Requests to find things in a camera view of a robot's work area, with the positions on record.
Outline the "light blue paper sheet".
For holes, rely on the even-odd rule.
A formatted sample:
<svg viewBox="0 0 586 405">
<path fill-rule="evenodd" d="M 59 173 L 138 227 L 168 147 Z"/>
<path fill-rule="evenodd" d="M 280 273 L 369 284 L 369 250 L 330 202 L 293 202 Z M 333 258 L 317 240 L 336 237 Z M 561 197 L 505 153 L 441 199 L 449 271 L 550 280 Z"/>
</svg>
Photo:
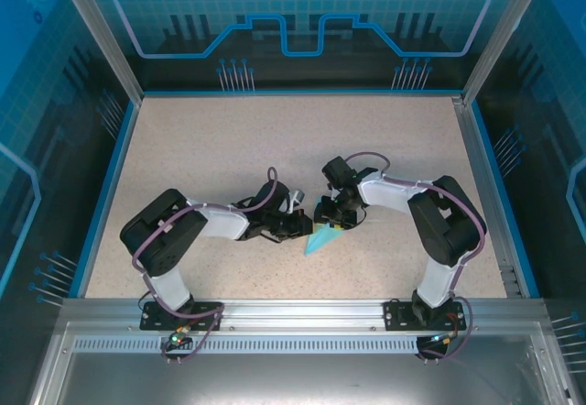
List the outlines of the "light blue paper sheet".
<svg viewBox="0 0 586 405">
<path fill-rule="evenodd" d="M 325 247 L 333 240 L 339 238 L 344 233 L 340 227 L 331 226 L 330 224 L 313 224 L 313 232 L 308 237 L 308 242 L 304 251 L 307 257 L 310 254 Z"/>
</svg>

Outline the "metal sheet tray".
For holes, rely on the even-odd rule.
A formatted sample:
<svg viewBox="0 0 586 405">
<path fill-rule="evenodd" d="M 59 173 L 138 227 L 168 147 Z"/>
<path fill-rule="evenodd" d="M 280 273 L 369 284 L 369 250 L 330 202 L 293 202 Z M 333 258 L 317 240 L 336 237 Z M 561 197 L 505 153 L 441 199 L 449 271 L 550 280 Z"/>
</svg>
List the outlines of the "metal sheet tray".
<svg viewBox="0 0 586 405">
<path fill-rule="evenodd" d="M 27 405 L 586 405 L 535 332 L 474 336 L 453 359 L 414 355 L 74 353 L 57 338 Z"/>
</svg>

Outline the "aluminium front rail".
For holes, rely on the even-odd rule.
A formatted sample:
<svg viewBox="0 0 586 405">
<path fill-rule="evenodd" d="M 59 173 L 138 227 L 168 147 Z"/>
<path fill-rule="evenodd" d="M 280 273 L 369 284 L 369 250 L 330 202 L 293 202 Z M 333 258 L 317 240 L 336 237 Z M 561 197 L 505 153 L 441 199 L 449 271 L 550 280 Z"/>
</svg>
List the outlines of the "aluminium front rail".
<svg viewBox="0 0 586 405">
<path fill-rule="evenodd" d="M 222 334 L 381 334 L 381 300 L 227 300 Z M 478 334 L 532 334 L 551 327 L 541 299 L 471 299 L 468 324 Z M 67 299 L 56 330 L 129 334 L 138 329 L 134 299 Z"/>
</svg>

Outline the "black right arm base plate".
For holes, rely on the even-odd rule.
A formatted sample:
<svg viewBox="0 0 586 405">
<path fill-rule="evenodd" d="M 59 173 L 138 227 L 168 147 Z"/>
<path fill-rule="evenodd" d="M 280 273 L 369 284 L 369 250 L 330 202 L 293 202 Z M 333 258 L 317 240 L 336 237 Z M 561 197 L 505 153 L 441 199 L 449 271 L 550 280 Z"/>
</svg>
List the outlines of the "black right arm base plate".
<svg viewBox="0 0 586 405">
<path fill-rule="evenodd" d="M 391 299 L 383 303 L 383 320 L 388 332 L 406 331 L 465 331 L 467 329 L 463 306 L 447 300 L 441 306 L 430 309 L 425 304 Z"/>
</svg>

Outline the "aluminium side rail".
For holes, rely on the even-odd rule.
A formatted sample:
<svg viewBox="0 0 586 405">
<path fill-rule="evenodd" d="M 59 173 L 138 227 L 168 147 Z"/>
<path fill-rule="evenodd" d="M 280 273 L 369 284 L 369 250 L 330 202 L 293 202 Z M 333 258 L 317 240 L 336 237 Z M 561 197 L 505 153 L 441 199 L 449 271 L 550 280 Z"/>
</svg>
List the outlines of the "aluminium side rail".
<svg viewBox="0 0 586 405">
<path fill-rule="evenodd" d="M 466 106 L 459 96 L 453 97 L 452 103 L 480 197 L 483 217 L 501 274 L 501 281 L 504 283 L 506 297 L 525 298 L 524 282 L 517 275 L 518 254 L 511 237 L 480 127 L 472 109 Z"/>
</svg>

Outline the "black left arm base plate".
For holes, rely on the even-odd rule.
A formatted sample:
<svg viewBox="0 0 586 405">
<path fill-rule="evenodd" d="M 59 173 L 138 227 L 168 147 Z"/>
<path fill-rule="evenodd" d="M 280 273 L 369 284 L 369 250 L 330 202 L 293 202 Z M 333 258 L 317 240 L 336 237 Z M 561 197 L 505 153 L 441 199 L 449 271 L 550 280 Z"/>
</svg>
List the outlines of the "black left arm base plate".
<svg viewBox="0 0 586 405">
<path fill-rule="evenodd" d="M 195 315 L 211 312 L 221 307 L 220 302 L 188 301 L 179 311 Z M 143 306 L 139 328 L 143 331 L 175 331 L 189 325 L 192 331 L 205 331 L 213 320 L 213 315 L 201 317 L 198 320 L 178 317 L 164 310 L 156 301 L 149 301 Z"/>
</svg>

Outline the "aluminium frame post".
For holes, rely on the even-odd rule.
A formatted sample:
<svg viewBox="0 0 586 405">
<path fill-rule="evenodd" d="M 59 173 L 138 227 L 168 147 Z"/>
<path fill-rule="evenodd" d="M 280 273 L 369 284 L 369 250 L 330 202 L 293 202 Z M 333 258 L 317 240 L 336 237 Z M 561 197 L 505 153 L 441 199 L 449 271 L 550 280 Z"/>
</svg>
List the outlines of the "aluminium frame post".
<svg viewBox="0 0 586 405">
<path fill-rule="evenodd" d="M 143 90 L 99 6 L 95 0 L 71 1 L 75 5 L 86 27 L 91 32 L 100 51 L 113 70 L 114 75 L 121 83 L 129 100 L 135 105 L 140 106 L 144 97 Z"/>
<path fill-rule="evenodd" d="M 462 90 L 461 104 L 463 106 L 471 106 L 476 99 L 531 2 L 532 0 L 509 0 L 492 36 Z"/>
</svg>

